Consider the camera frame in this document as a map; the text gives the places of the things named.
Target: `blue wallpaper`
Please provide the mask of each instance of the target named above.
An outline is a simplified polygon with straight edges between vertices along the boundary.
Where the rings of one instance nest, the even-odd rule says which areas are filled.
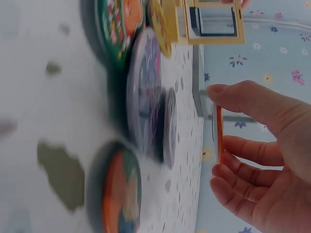
[[[205,46],[206,86],[253,80],[276,92],[310,103],[311,32],[245,23],[245,36],[245,45]],[[259,123],[225,122],[224,134],[257,141],[275,140]],[[196,232],[258,233],[257,229],[224,209],[209,187],[210,170],[215,160],[211,122],[208,120],[204,123],[203,146]]]
[[[306,0],[252,0],[244,9],[243,15],[311,22],[311,9],[305,7],[306,3]]]

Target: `white table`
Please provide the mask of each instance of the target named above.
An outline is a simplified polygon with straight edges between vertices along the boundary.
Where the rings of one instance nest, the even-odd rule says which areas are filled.
[[[122,139],[109,120],[106,72],[87,44],[79,2],[2,0],[0,22],[0,119],[17,123],[0,141],[0,233],[95,232],[87,201],[74,213],[66,210],[36,154],[42,139],[65,146],[82,164],[87,189],[98,150]],[[178,143],[172,170],[139,156],[139,232],[191,233],[203,134],[192,98],[192,47],[173,46],[172,58],[161,58],[162,85],[177,91]],[[60,64],[59,75],[45,74],[49,60]]]

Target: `finger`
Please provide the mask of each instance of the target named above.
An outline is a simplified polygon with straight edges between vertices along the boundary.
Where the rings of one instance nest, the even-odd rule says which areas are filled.
[[[253,202],[260,201],[260,199],[268,191],[267,187],[257,187],[242,180],[240,177],[235,175],[229,168],[222,164],[215,165],[212,168],[212,174],[213,176],[223,178],[235,193]]]
[[[283,156],[276,142],[255,142],[235,136],[224,136],[223,142],[226,151],[240,158],[263,166],[284,166]]]
[[[246,200],[236,194],[223,178],[213,177],[210,180],[210,187],[224,208],[250,225],[253,225],[255,202]]]
[[[242,9],[244,9],[245,7],[247,7],[250,3],[250,0],[243,0],[242,4],[241,4],[241,7]]]
[[[211,100],[219,106],[232,112],[245,113],[267,125],[276,138],[311,113],[310,105],[278,94],[252,81],[230,86],[211,85],[207,92]]]
[[[222,0],[222,3],[231,3],[233,2],[233,0]],[[249,4],[249,0],[243,0],[242,4],[241,4],[241,8],[245,8],[246,6],[248,6]]]
[[[242,180],[254,185],[270,188],[277,177],[279,170],[262,170],[257,167],[242,163],[229,152],[224,152],[223,164]]]

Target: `round tin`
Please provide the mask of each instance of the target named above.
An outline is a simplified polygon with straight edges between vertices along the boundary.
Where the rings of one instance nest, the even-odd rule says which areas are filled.
[[[96,0],[98,35],[115,68],[124,70],[133,41],[145,27],[146,0]]]
[[[140,225],[141,176],[135,155],[126,148],[111,158],[103,184],[105,232],[136,233]]]
[[[163,157],[164,163],[172,168],[175,160],[177,129],[176,95],[174,89],[170,89],[165,98]]]
[[[148,18],[155,31],[162,53],[170,58],[172,55],[171,39],[167,29],[163,8],[158,0],[149,1]]]
[[[143,153],[155,141],[160,96],[160,49],[154,31],[147,27],[133,47],[126,99],[130,137]]]

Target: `purple tin lid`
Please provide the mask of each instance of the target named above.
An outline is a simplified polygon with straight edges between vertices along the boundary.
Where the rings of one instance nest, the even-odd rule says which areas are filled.
[[[176,95],[174,89],[170,89],[165,98],[163,158],[164,163],[172,168],[175,161],[177,129]]]
[[[161,97],[160,48],[150,27],[134,43],[126,94],[131,140],[146,153],[155,141]]]

